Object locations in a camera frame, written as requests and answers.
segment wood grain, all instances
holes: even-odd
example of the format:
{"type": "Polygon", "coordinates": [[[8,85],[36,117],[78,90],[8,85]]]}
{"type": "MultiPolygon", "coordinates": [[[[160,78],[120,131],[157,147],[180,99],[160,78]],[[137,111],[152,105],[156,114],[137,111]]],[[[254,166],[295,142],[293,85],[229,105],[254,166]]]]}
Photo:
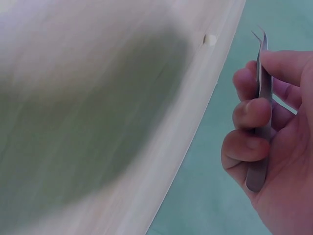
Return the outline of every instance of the wood grain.
{"type": "Polygon", "coordinates": [[[213,93],[244,3],[6,6],[0,234],[145,234],[213,93]]]}

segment finger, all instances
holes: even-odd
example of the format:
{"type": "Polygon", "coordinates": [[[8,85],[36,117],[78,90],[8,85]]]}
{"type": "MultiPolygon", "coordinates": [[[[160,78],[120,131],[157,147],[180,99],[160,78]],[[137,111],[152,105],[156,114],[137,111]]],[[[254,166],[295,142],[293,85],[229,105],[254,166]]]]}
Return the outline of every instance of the finger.
{"type": "Polygon", "coordinates": [[[273,79],[273,92],[290,107],[298,110],[302,104],[300,87],[273,79]]]}
{"type": "Polygon", "coordinates": [[[265,126],[271,116],[271,107],[265,98],[245,100],[234,109],[233,123],[236,129],[249,130],[265,126]]]}
{"type": "Polygon", "coordinates": [[[236,106],[232,115],[235,128],[242,130],[265,126],[271,118],[272,128],[275,131],[280,131],[294,117],[294,113],[275,100],[272,101],[271,107],[264,98],[242,101],[236,106]]]}
{"type": "Polygon", "coordinates": [[[257,61],[256,61],[256,60],[250,60],[250,61],[246,64],[246,68],[251,71],[251,73],[253,74],[253,78],[254,78],[255,80],[256,80],[256,66],[257,66],[257,61]]]}
{"type": "Polygon", "coordinates": [[[280,131],[295,117],[295,114],[281,106],[275,100],[272,101],[272,128],[280,131]]]}
{"type": "Polygon", "coordinates": [[[243,68],[235,72],[233,84],[240,101],[255,98],[257,81],[250,69],[243,68]]]}
{"type": "Polygon", "coordinates": [[[254,137],[242,130],[235,130],[223,141],[222,166],[242,188],[246,188],[247,162],[261,160],[268,153],[269,143],[265,139],[254,137]]]}
{"type": "Polygon", "coordinates": [[[302,71],[312,58],[312,51],[263,51],[261,54],[262,65],[270,75],[295,86],[300,86],[302,71]]]}

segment hand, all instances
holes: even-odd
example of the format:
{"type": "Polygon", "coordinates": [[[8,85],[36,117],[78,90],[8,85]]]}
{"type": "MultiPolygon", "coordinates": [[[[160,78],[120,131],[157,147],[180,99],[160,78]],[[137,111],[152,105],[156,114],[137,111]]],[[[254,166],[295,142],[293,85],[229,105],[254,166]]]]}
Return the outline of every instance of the hand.
{"type": "Polygon", "coordinates": [[[248,62],[233,77],[241,103],[233,112],[235,130],[223,142],[222,164],[274,235],[312,235],[313,51],[266,51],[261,62],[274,77],[274,93],[297,114],[274,101],[271,143],[249,132],[269,121],[270,105],[263,98],[253,99],[256,62],[248,62]],[[245,185],[247,162],[267,155],[265,185],[253,193],[245,185]]]}

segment metal tweezers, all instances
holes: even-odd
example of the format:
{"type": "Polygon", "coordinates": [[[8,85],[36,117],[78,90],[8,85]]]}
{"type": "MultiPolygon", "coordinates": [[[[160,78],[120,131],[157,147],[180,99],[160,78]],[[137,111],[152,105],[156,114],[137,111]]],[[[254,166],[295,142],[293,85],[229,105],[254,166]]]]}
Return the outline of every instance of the metal tweezers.
{"type": "MultiPolygon", "coordinates": [[[[273,88],[272,81],[273,78],[269,73],[264,69],[261,63],[261,52],[263,50],[268,50],[268,39],[266,33],[262,28],[260,28],[263,32],[263,40],[261,40],[254,32],[254,36],[260,42],[260,50],[257,57],[257,83],[258,89],[256,98],[263,97],[267,99],[272,107],[272,96],[273,96],[273,88]]],[[[254,134],[258,137],[264,138],[270,142],[271,139],[271,117],[266,126],[258,127],[253,130],[254,134]]],[[[268,171],[268,156],[260,161],[250,162],[247,175],[246,175],[246,186],[252,192],[259,192],[264,183],[267,176],[268,171]]]]}

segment teal background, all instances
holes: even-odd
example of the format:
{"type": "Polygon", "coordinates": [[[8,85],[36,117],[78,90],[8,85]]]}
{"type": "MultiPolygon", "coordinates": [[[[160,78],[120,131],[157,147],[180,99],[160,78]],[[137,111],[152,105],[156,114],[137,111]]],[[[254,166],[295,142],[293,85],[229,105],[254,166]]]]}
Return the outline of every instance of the teal background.
{"type": "Polygon", "coordinates": [[[269,49],[311,50],[312,0],[247,0],[219,82],[182,166],[148,235],[268,235],[250,201],[223,171],[220,150],[233,129],[239,100],[233,73],[256,59],[251,30],[267,33],[269,49]]]}

